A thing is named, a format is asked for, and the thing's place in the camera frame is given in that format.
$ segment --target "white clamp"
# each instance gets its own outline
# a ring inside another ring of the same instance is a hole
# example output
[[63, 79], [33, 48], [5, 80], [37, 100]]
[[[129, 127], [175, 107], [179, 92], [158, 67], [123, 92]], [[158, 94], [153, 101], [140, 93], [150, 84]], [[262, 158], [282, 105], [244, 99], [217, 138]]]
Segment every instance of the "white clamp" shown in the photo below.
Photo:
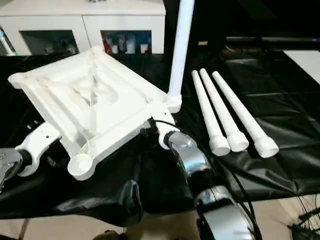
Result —
[[[149, 112], [154, 120], [161, 120], [170, 124], [175, 124], [175, 120], [163, 102], [154, 101], [148, 104]], [[165, 136], [171, 131], [179, 132], [179, 129], [163, 122], [155, 122], [159, 131], [159, 144], [163, 149], [169, 150], [165, 144]]]
[[26, 150], [32, 158], [32, 164], [24, 168], [18, 174], [20, 177], [27, 177], [33, 174], [39, 167], [42, 154], [49, 146], [61, 137], [60, 132], [50, 123], [44, 122], [31, 132], [24, 141], [15, 147], [16, 150]]

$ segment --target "white countertop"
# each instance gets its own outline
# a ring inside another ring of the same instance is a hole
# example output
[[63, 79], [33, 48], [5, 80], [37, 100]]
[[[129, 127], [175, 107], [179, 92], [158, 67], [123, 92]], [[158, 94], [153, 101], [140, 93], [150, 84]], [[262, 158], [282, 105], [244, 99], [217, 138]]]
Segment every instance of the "white countertop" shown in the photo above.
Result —
[[0, 16], [165, 14], [163, 0], [106, 0], [96, 3], [88, 0], [13, 0], [0, 8]]

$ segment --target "glass cabinet door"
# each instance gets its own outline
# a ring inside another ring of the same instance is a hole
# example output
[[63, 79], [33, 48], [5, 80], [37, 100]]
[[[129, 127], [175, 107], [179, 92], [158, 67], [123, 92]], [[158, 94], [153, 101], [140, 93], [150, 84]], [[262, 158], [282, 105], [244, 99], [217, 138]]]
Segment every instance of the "glass cabinet door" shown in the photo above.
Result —
[[151, 31], [100, 31], [106, 53], [151, 54]]
[[91, 46], [109, 53], [163, 54], [165, 16], [83, 16]]
[[71, 30], [20, 31], [32, 55], [79, 53]]
[[20, 56], [90, 49], [81, 16], [8, 16], [0, 17], [0, 26]]

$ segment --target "white plastic pipe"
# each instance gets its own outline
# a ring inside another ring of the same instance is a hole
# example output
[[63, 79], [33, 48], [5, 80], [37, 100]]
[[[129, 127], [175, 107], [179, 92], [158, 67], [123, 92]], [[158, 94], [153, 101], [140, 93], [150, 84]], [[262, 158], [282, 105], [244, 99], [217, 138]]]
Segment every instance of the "white plastic pipe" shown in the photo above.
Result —
[[0, 42], [2, 43], [2, 45], [6, 51], [7, 56], [14, 56], [15, 55], [15, 53], [9, 47], [9, 45], [5, 39], [4, 33], [1, 30], [0, 30]]
[[173, 60], [167, 100], [169, 102], [177, 102], [180, 106], [182, 103], [181, 86], [184, 77], [194, 5], [195, 0], [180, 0], [178, 23], [175, 33]]
[[214, 71], [212, 76], [252, 137], [255, 149], [259, 155], [262, 158], [269, 158], [276, 155], [279, 152], [279, 148], [275, 141], [267, 136], [221, 75], [217, 71]]
[[196, 70], [193, 70], [191, 74], [196, 94], [200, 103], [206, 129], [210, 137], [210, 149], [213, 152], [213, 154], [217, 156], [227, 155], [230, 152], [229, 143], [227, 139], [222, 135], [215, 113], [211, 108], [209, 98], [206, 94], [204, 86], [202, 85], [199, 74]]
[[204, 68], [200, 70], [200, 75], [214, 106], [216, 114], [218, 115], [223, 126], [226, 134], [226, 139], [229, 142], [231, 150], [233, 152], [240, 152], [245, 150], [249, 146], [249, 142], [243, 132], [241, 132], [237, 127], [224, 101], [220, 97], [216, 87], [214, 86], [207, 71]]

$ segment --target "black plastic sheet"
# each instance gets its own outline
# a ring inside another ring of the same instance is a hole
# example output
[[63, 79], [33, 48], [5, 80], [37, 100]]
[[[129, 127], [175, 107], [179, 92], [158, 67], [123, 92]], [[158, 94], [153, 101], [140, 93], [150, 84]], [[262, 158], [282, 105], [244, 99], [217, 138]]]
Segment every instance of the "black plastic sheet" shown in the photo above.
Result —
[[[15, 147], [30, 132], [27, 125], [43, 122], [22, 90], [8, 76], [61, 59], [62, 56], [0, 57], [0, 146]], [[172, 59], [167, 56], [116, 57], [133, 71], [168, 90]], [[209, 137], [191, 78], [193, 69], [218, 70], [280, 147], [278, 155], [262, 159], [251, 141], [248, 150], [215, 158], [239, 176], [250, 200], [267, 200], [320, 191], [320, 86], [283, 53], [225, 52], [194, 55], [187, 61], [182, 108], [176, 125], [208, 147]], [[239, 128], [247, 133], [231, 110]], [[53, 160], [68, 159], [61, 147], [51, 148]], [[228, 181], [241, 199], [232, 176]], [[41, 160], [29, 177], [7, 181], [0, 194], [0, 218], [32, 218], [79, 214], [118, 226], [138, 223], [145, 213], [171, 214], [193, 208], [193, 199], [174, 156], [153, 135], [138, 135], [102, 161], [94, 175], [76, 181], [65, 167]]]

